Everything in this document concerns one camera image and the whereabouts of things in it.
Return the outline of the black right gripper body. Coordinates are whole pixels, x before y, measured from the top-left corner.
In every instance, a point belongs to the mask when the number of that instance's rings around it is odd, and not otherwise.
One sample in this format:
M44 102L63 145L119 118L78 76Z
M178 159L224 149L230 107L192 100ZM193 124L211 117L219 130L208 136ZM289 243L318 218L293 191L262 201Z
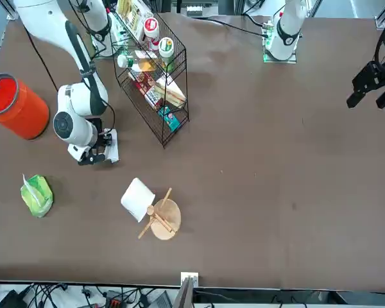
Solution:
M88 143L89 146L111 146L113 143L113 132L111 129L103 129L102 120L100 118L90 118L87 119L90 123L90 132L92 137Z

